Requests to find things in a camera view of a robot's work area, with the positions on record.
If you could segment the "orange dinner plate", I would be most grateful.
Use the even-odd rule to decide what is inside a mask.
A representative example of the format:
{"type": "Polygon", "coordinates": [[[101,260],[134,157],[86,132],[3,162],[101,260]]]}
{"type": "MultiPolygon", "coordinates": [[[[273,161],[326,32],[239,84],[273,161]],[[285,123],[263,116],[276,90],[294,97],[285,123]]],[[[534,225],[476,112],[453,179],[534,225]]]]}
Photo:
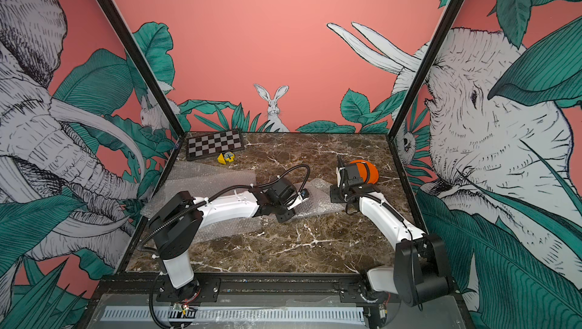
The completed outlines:
{"type": "Polygon", "coordinates": [[[351,164],[356,164],[359,175],[364,182],[376,184],[379,181],[379,171],[377,167],[371,162],[363,159],[357,159],[351,161],[351,164]]]}

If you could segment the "bubble plate bundle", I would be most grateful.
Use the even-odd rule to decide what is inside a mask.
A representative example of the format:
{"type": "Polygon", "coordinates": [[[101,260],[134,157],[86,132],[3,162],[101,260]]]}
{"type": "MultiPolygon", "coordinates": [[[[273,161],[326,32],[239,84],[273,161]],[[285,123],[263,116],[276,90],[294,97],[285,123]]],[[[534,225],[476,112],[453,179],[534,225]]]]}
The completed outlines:
{"type": "Polygon", "coordinates": [[[330,201],[331,186],[331,183],[321,178],[310,180],[305,186],[309,193],[309,198],[294,208],[296,211],[294,218],[307,218],[315,215],[342,212],[344,210],[343,204],[330,201]]]}

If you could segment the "pink bubble bundle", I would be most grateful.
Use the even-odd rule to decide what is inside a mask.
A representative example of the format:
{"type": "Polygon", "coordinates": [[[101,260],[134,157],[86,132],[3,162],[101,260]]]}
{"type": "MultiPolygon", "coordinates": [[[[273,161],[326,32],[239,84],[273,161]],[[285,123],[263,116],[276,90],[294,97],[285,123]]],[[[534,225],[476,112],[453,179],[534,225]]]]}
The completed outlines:
{"type": "MultiPolygon", "coordinates": [[[[167,180],[142,209],[147,218],[153,217],[173,196],[180,191],[188,191],[192,197],[210,197],[218,191],[232,185],[255,183],[254,177],[228,179],[228,174],[208,177],[191,177],[186,179],[167,180]]],[[[237,234],[249,233],[262,228],[260,218],[238,218],[206,224],[197,231],[193,243],[202,243],[237,234]]]]}

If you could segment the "clear bubble wrap sheet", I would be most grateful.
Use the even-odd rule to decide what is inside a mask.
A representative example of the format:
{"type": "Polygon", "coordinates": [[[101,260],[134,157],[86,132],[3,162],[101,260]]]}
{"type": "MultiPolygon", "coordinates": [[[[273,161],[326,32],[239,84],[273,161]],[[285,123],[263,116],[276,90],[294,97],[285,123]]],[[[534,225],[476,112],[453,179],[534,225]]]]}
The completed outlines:
{"type": "Polygon", "coordinates": [[[256,184],[253,171],[232,170],[197,162],[176,162],[159,192],[175,194],[189,191],[193,196],[210,196],[229,186],[252,184],[256,184]]]}

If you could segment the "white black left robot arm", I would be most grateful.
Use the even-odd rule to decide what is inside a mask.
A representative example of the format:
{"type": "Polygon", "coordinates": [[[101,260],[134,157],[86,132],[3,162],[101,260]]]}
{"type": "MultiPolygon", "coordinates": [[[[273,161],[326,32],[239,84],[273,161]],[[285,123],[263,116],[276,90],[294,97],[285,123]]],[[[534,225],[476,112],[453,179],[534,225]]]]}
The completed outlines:
{"type": "Polygon", "coordinates": [[[229,186],[211,197],[193,197],[181,191],[150,219],[149,233],[140,246],[144,248],[152,240],[167,282],[175,290],[183,289],[195,281],[189,247],[199,229],[222,221],[268,215],[275,215],[284,223],[295,216],[295,207],[309,197],[304,185],[297,188],[284,177],[258,186],[229,186]]]}

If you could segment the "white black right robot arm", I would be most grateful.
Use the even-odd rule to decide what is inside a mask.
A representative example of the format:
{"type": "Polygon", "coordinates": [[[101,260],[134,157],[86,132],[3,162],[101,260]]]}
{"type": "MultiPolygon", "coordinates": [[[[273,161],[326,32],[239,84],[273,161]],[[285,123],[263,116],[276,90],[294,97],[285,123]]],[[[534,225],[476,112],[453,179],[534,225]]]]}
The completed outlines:
{"type": "Polygon", "coordinates": [[[330,201],[345,204],[346,212],[364,215],[394,249],[391,266],[367,271],[373,291],[396,294],[413,307],[455,290],[447,249],[437,234],[426,233],[401,215],[369,182],[369,176],[361,176],[356,163],[346,164],[339,157],[336,178],[336,184],[330,187],[330,201]]]}

